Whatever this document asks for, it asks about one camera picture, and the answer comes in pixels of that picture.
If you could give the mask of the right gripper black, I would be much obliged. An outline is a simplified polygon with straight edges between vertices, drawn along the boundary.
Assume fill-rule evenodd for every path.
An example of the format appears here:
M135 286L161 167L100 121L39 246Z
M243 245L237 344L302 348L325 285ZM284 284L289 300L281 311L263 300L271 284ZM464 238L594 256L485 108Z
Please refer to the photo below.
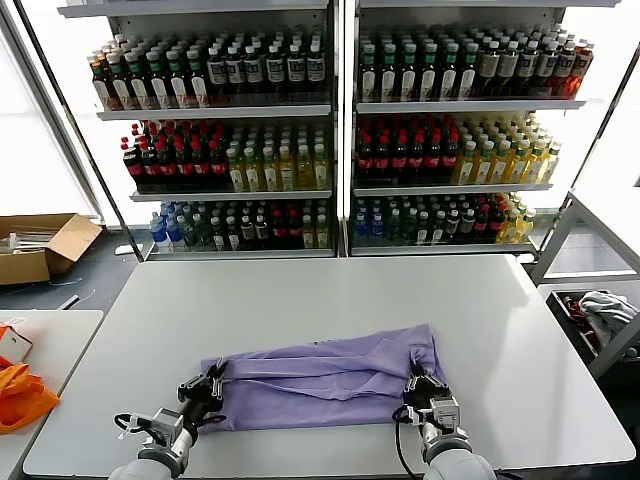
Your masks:
M420 374L420 366L412 364L403 390L405 409L406 411L428 409L434 397L446 396L448 392L449 387L446 383L428 372Z

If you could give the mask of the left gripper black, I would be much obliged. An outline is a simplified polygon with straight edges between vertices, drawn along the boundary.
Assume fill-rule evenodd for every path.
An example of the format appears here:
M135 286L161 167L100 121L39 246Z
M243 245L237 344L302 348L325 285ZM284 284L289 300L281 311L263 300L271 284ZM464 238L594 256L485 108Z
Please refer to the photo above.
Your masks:
M218 363L206 374L198 374L177 388L181 415L192 425L218 424L223 421L223 383L226 363Z

